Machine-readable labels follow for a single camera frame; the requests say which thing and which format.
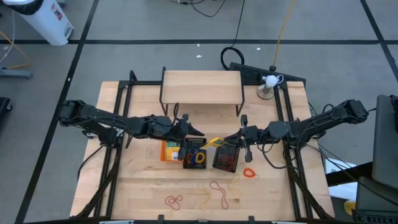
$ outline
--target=white plastic bin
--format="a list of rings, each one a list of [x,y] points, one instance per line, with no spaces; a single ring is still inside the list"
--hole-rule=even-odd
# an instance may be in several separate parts
[[[18,12],[51,45],[68,43],[73,26],[56,0],[3,0]]]

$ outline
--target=wooden shelf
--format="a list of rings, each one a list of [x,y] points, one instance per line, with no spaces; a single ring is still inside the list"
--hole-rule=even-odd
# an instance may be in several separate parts
[[[163,69],[159,101],[167,105],[243,105],[244,93],[239,71],[168,71]]]

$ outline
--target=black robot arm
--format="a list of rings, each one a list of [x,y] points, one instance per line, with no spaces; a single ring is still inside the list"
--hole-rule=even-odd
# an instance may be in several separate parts
[[[331,110],[303,121],[271,121],[266,129],[248,127],[248,117],[241,117],[242,128],[231,136],[229,141],[237,141],[246,149],[246,162],[252,161],[250,145],[278,143],[281,139],[291,146],[301,147],[312,136],[323,136],[327,129],[342,123],[358,124],[366,121],[368,111],[358,100],[346,100]]]
[[[125,118],[87,105],[81,100],[64,101],[60,105],[58,120],[62,126],[83,128],[85,135],[97,135],[101,145],[109,147],[114,147],[117,136],[122,132],[129,136],[126,147],[133,137],[182,142],[187,134],[204,136],[188,123],[187,114],[174,121],[166,116],[155,115]]]

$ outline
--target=metal rod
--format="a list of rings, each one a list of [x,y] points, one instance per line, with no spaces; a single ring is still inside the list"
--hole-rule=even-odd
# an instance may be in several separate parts
[[[129,112],[129,106],[130,106],[131,92],[132,92],[133,84],[134,84],[134,82],[131,82],[127,86],[126,100],[124,102],[124,108],[123,108],[123,116],[124,117],[127,117],[128,112]],[[115,161],[114,162],[117,162],[118,164],[120,164],[122,148],[123,148],[123,144],[120,144],[119,147],[116,149],[116,156],[115,156]],[[115,195],[115,191],[116,191],[116,183],[118,182],[118,174],[119,174],[119,166],[116,169],[115,178],[112,180],[111,186],[109,188],[108,205],[106,207],[106,213],[105,213],[105,215],[107,217],[112,217],[113,201],[114,201],[114,195]]]
[[[114,114],[119,113],[120,101],[122,98],[122,91],[123,91],[123,88],[118,88],[118,92],[116,93],[116,101],[114,103],[114,108],[113,108]],[[110,147],[107,147],[106,152],[105,152],[104,164],[102,166],[102,171],[101,171],[101,179],[99,180],[99,186],[101,186],[104,183],[106,175],[108,174],[109,162],[111,160],[111,152],[112,152],[112,149]],[[98,203],[96,204],[96,206],[94,208],[94,217],[98,217],[100,215],[102,198],[103,198],[103,196],[100,197],[100,199],[98,200]]]
[[[286,90],[283,90],[283,91],[284,91],[284,98],[285,98],[285,104],[286,104],[287,117],[289,118],[289,121],[293,121],[294,117],[293,117],[292,105],[290,103],[289,91],[288,91],[287,88],[286,88]],[[294,151],[295,151],[295,155],[296,155],[297,168],[299,170],[304,171],[304,165],[303,165],[303,160],[301,158],[300,149],[295,147]],[[304,183],[304,186],[307,187],[307,181],[306,181],[304,172],[299,172],[298,174],[299,174],[300,179]],[[310,202],[305,197],[303,197],[303,199],[304,199],[305,213],[307,214],[307,218],[313,218],[312,208],[311,208]]]
[[[277,109],[277,112],[278,112],[279,121],[284,121],[284,114],[283,114],[283,111],[282,111],[282,105],[280,103],[279,89],[278,89],[277,85],[274,87],[274,92],[275,92],[274,95],[275,95],[276,109]],[[283,145],[284,145],[284,152],[285,151],[289,152],[289,148],[288,148],[288,146],[287,146],[285,141],[283,141]],[[287,166],[293,166],[292,158],[290,156],[290,153],[285,153],[285,160],[286,160],[286,165]],[[300,205],[299,205],[299,199],[297,197],[296,185],[295,185],[295,183],[293,181],[293,178],[291,176],[289,176],[289,185],[290,185],[290,193],[292,194],[292,203],[293,203],[294,216],[295,216],[295,219],[297,220],[298,218],[301,217]]]

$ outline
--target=red rubber band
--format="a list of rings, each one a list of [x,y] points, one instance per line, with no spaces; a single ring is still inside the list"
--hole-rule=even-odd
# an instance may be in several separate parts
[[[177,201],[182,201],[182,196],[178,195],[177,197],[173,197],[173,196],[168,196],[165,200],[164,203],[168,206],[170,206],[172,209],[174,210],[179,210],[180,209],[180,204]],[[176,203],[178,205],[178,208],[174,208],[173,206],[171,206],[172,204]]]
[[[255,173],[252,169],[246,168],[246,169],[243,170],[243,175],[244,175],[245,177],[251,178],[251,177],[255,177],[255,176],[256,176],[256,173]]]
[[[217,188],[211,186],[212,183],[216,183]],[[211,182],[210,182],[210,187],[211,187],[212,189],[219,190],[219,191],[223,194],[223,196],[222,196],[222,198],[221,198],[221,206],[223,207],[223,209],[228,209],[229,205],[228,205],[228,202],[227,202],[226,199],[225,199],[225,198],[226,198],[226,192],[225,192],[224,188],[220,187],[220,186],[218,185],[217,181],[211,181]]]

